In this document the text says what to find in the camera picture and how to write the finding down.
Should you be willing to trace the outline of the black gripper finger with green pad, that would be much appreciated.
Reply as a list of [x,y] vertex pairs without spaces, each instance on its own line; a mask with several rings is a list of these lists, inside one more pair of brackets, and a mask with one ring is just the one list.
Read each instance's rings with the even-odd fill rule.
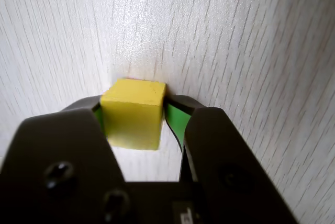
[[1,170],[1,223],[131,223],[100,97],[24,120]]
[[180,181],[194,186],[201,223],[295,223],[296,219],[227,114],[184,95],[165,99],[181,148]]

